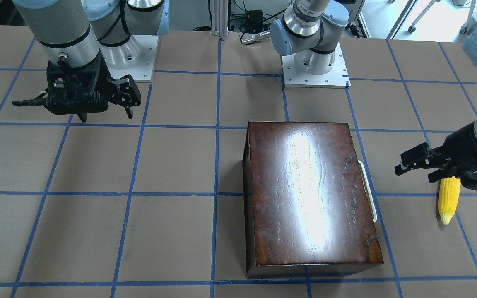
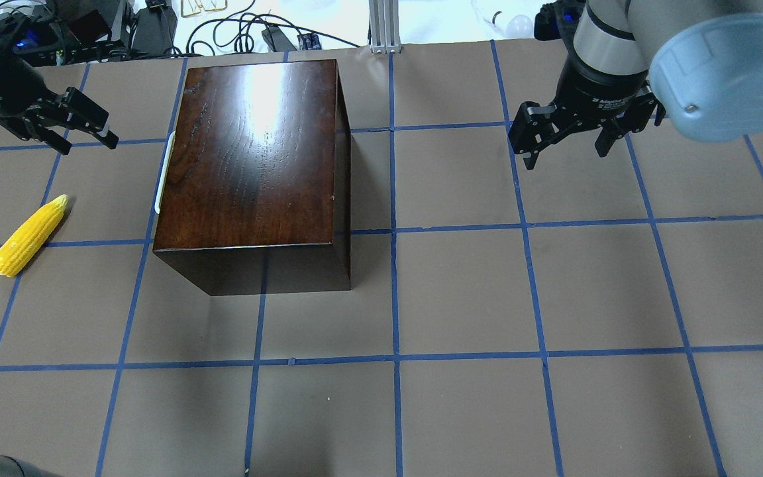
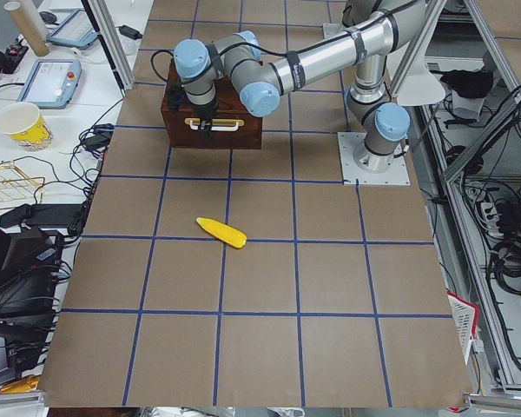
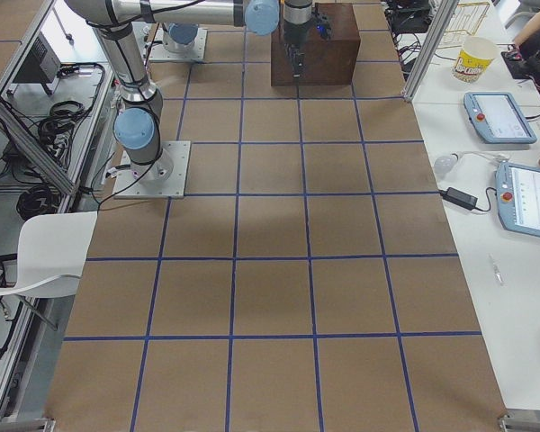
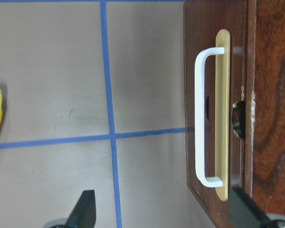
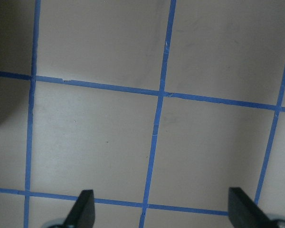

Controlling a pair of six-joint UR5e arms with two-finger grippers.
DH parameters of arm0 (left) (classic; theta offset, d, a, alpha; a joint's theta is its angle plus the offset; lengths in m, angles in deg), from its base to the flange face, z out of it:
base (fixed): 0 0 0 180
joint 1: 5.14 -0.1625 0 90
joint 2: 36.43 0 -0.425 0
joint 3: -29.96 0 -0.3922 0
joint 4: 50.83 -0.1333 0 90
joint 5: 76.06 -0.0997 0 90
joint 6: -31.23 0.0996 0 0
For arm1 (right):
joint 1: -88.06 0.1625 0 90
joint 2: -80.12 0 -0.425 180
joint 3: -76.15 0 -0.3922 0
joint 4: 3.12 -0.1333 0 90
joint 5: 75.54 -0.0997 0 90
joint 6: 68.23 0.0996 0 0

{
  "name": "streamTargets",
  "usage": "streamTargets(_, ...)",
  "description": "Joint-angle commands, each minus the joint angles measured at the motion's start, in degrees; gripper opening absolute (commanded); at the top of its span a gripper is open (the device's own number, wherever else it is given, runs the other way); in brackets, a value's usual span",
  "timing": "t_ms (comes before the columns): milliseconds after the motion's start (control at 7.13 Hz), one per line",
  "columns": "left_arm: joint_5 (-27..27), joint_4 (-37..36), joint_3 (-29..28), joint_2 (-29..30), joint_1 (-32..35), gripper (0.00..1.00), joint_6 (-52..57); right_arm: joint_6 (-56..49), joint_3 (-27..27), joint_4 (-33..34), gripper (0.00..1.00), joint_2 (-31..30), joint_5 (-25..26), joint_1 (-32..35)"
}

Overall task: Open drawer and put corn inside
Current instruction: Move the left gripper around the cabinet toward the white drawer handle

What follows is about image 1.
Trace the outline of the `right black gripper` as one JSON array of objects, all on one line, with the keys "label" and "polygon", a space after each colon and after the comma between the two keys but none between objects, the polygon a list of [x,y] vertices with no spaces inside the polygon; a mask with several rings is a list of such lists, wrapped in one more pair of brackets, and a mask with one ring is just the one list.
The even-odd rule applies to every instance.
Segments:
[{"label": "right black gripper", "polygon": [[48,96],[40,94],[29,100],[12,101],[13,106],[45,106],[55,115],[102,113],[108,109],[109,83],[114,89],[110,102],[123,107],[129,119],[134,117],[133,108],[141,104],[141,93],[133,76],[113,80],[103,56],[96,56],[83,67],[65,70],[48,62],[46,70]]}]

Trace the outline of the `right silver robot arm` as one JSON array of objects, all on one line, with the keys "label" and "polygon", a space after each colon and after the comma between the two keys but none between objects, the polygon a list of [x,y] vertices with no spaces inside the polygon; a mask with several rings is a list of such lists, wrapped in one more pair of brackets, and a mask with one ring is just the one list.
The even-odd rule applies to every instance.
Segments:
[{"label": "right silver robot arm", "polygon": [[45,91],[13,106],[42,106],[85,122],[89,113],[115,104],[133,118],[141,104],[133,75],[155,58],[137,37],[168,33],[167,0],[15,0],[14,5],[49,61]]}]

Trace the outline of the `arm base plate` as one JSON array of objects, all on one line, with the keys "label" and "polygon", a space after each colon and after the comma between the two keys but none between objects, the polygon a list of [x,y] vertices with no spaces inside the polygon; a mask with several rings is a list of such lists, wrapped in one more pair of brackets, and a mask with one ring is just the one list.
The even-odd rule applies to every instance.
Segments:
[{"label": "arm base plate", "polygon": [[287,87],[348,88],[350,82],[340,43],[335,51],[319,54],[311,50],[282,56],[284,84]]},{"label": "arm base plate", "polygon": [[124,45],[99,45],[108,70],[114,79],[131,75],[135,82],[151,83],[157,58],[159,36],[131,36]]}]

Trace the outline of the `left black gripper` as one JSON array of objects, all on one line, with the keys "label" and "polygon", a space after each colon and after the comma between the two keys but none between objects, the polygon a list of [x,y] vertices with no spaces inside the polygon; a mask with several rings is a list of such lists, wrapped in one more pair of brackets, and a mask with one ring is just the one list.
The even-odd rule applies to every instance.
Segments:
[{"label": "left black gripper", "polygon": [[438,149],[432,149],[428,143],[421,143],[400,155],[401,162],[395,166],[395,174],[403,175],[419,168],[435,168],[427,175],[429,183],[441,179],[460,178],[465,188],[477,191],[477,136],[475,123],[472,122],[446,137],[442,145],[443,153],[451,161],[444,165],[444,156]]}]

